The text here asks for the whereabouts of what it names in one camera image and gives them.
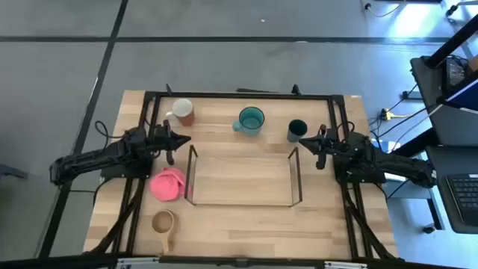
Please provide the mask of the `black diagonal beam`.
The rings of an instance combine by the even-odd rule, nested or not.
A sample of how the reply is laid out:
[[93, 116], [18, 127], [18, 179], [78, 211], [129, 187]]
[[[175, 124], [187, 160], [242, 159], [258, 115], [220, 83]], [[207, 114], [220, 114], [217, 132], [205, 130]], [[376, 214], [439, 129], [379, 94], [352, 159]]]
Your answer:
[[440, 47], [432, 56], [425, 60], [429, 68], [437, 67], [453, 51], [459, 48], [473, 34], [478, 32], [478, 14], [459, 29], [442, 47]]

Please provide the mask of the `grey floor object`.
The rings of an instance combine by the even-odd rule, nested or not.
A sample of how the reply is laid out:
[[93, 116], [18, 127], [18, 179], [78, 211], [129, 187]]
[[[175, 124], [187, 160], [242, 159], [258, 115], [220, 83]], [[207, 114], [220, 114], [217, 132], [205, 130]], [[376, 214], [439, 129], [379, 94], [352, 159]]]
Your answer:
[[0, 178], [3, 176], [14, 176], [19, 179], [26, 179], [28, 174], [22, 170], [0, 164]]

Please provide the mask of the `pink fluffy cloth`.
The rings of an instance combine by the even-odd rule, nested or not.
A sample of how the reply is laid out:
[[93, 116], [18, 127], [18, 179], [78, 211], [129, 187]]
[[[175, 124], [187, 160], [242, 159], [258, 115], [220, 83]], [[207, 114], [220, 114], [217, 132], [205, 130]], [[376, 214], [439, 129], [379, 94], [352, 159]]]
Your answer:
[[186, 175], [178, 168], [164, 167], [151, 178], [149, 189], [152, 195], [162, 202], [173, 201], [184, 195]]

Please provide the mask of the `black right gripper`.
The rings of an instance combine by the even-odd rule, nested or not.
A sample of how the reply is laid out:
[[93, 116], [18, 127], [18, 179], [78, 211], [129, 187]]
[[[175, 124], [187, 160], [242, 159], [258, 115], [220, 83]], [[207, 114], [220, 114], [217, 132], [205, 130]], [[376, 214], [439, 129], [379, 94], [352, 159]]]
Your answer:
[[312, 154], [317, 154], [316, 168], [323, 170], [326, 165], [326, 156], [333, 155], [337, 152], [337, 130], [328, 128], [321, 124], [317, 135], [314, 137], [304, 137], [299, 139], [299, 143], [304, 146]]

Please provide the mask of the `black box device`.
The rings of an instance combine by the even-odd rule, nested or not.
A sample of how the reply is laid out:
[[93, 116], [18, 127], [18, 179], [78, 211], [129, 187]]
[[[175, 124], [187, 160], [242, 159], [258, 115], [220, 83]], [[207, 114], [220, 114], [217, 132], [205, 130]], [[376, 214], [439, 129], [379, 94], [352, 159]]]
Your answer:
[[466, 73], [466, 62], [460, 58], [446, 58], [441, 65], [442, 89], [458, 84]]

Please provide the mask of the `teal enamel mug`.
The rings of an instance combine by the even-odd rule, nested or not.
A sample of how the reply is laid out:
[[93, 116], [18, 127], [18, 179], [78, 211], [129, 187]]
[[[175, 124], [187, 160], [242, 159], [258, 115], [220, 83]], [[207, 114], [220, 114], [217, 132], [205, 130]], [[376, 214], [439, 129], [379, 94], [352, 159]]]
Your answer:
[[238, 116], [238, 120], [232, 123], [235, 132], [243, 132], [248, 136], [256, 136], [264, 125], [264, 112], [257, 107], [246, 107]]

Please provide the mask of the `dark green cup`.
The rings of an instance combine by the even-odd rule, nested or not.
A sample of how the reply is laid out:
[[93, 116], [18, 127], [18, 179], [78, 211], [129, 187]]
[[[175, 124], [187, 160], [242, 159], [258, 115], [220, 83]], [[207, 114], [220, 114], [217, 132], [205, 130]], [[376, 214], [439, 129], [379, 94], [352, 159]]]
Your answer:
[[290, 143], [296, 143], [308, 132], [307, 124], [302, 120], [292, 120], [288, 125], [287, 140]]

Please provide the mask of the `wooden cup with handle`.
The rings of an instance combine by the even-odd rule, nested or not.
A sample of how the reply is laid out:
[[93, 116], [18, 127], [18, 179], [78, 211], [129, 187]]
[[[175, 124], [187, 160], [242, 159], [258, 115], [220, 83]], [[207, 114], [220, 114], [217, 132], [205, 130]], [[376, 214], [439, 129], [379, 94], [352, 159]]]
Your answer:
[[170, 210], [158, 211], [152, 218], [152, 228], [160, 238], [163, 255], [171, 251], [171, 239], [175, 227], [176, 218]]

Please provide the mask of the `black desk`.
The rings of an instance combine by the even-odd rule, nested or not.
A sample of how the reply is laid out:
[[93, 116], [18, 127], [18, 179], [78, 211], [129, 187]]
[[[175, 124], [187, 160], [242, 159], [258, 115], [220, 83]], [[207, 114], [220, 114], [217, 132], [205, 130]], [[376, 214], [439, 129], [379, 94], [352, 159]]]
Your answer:
[[427, 147], [429, 161], [436, 171], [438, 191], [452, 230], [462, 234], [478, 235], [478, 226], [466, 225], [460, 219], [445, 177], [453, 174], [478, 174], [478, 147]]

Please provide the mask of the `white and brown mug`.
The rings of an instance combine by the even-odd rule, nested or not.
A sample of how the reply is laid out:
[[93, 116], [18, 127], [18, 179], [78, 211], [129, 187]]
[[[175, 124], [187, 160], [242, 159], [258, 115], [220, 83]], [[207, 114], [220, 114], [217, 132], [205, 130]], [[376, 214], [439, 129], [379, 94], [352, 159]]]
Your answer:
[[191, 126], [195, 120], [193, 103], [189, 99], [177, 99], [172, 110], [166, 113], [168, 120], [177, 120], [183, 126]]

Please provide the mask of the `wooden shelf black metal frame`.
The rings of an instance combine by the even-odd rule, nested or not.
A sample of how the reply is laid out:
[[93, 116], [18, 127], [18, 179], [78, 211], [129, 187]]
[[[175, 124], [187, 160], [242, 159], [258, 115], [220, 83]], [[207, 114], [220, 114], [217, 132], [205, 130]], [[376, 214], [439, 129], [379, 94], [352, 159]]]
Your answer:
[[184, 198], [191, 205], [294, 207], [303, 201], [299, 149], [286, 157], [204, 157], [190, 146]]

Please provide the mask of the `black keyboard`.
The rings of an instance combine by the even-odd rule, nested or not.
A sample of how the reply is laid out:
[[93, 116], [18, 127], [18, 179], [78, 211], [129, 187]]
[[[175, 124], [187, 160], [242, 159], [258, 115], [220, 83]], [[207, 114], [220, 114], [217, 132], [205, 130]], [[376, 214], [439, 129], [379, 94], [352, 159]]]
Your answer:
[[478, 226], [478, 174], [453, 174], [445, 177], [460, 219]]

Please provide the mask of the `silver metal bracket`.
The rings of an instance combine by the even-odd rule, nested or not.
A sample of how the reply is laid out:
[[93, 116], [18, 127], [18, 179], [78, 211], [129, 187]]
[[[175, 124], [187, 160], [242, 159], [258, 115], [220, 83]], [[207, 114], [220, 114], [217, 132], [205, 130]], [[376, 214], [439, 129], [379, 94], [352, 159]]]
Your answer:
[[325, 261], [323, 269], [368, 269], [368, 266], [355, 262]]
[[115, 269], [132, 269], [134, 266], [156, 265], [160, 259], [158, 257], [131, 257], [117, 260]]

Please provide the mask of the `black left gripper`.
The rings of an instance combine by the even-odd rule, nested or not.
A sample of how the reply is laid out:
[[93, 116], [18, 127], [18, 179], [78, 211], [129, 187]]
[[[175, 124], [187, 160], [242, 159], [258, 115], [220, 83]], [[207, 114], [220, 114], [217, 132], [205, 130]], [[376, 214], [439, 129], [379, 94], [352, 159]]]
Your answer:
[[158, 158], [161, 152], [166, 152], [166, 160], [169, 165], [174, 165], [173, 149], [179, 149], [191, 140], [190, 136], [176, 134], [171, 131], [169, 120], [164, 120], [163, 124], [151, 125], [150, 139], [152, 140], [153, 150], [151, 155]]

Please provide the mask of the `black aluminium table frame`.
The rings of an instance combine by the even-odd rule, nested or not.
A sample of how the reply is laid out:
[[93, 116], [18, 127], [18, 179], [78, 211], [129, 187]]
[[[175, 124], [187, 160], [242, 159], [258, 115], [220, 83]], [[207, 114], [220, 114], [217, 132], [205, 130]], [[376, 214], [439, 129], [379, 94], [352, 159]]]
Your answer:
[[[192, 143], [211, 153], [236, 149], [264, 156], [289, 154], [286, 142], [252, 146], [248, 137], [229, 130], [234, 114], [256, 104], [267, 114], [265, 132], [279, 135], [285, 121], [304, 116], [314, 123], [335, 123], [346, 108], [337, 96], [279, 93], [185, 93], [194, 101], [196, 122], [174, 131], [191, 136]], [[161, 256], [158, 234], [152, 230], [152, 215], [159, 201], [144, 191], [137, 212], [128, 219], [123, 245], [117, 253], [81, 254], [0, 262], [0, 269], [97, 269], [116, 266], [131, 257], [158, 257], [159, 264], [291, 266], [323, 269], [325, 261], [367, 264], [368, 269], [456, 269], [455, 267], [406, 262], [402, 259], [367, 258], [358, 255], [360, 240], [349, 239], [354, 227], [341, 202], [342, 188], [333, 169], [305, 173], [307, 191], [303, 204], [316, 215], [299, 216], [296, 208], [191, 205], [181, 200], [170, 204], [179, 219], [173, 239], [174, 251]]]

